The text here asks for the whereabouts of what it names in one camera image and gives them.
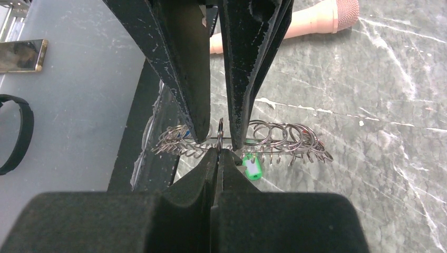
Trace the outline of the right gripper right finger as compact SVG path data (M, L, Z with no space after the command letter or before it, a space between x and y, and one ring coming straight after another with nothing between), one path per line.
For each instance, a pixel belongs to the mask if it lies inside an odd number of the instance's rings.
M211 252L369 252L357 212L340 194L262 192L219 155Z

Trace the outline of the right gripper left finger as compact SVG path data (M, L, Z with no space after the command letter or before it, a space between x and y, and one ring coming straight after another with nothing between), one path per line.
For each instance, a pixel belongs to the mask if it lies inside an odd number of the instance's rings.
M1 252L209 252L218 161L209 149L163 191L39 194Z

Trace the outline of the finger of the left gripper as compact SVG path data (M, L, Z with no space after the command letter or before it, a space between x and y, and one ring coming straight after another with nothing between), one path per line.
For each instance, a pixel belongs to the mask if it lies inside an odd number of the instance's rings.
M291 23L293 1L218 1L233 150L245 143L255 97Z
M199 1L105 4L170 89L194 140L203 143L210 127L210 55Z

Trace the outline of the metal disc with keyrings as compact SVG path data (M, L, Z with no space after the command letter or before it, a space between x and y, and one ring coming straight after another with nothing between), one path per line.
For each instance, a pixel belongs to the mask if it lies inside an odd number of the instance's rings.
M203 143L194 141L186 125L178 125L168 127L159 135L152 152L199 158L209 149L228 149L241 159L267 161L270 164L279 164L286 158L290 165L298 160L304 163L332 162L332 155L319 137L319 134L304 124L252 120L241 148L234 148L231 138L224 136L222 125L218 127L215 137L210 129Z

